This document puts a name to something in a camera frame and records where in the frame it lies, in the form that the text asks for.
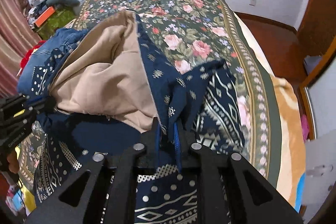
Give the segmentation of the left hand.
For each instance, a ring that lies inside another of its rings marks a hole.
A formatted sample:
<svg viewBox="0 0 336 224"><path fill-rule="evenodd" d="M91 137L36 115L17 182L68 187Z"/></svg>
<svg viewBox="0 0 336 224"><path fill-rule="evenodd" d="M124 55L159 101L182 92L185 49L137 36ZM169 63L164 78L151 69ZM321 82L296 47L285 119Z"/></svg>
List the left hand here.
<svg viewBox="0 0 336 224"><path fill-rule="evenodd" d="M7 161L9 163L9 171L17 174L19 172L19 162L17 159L17 152L15 150L11 151L7 155Z"/></svg>

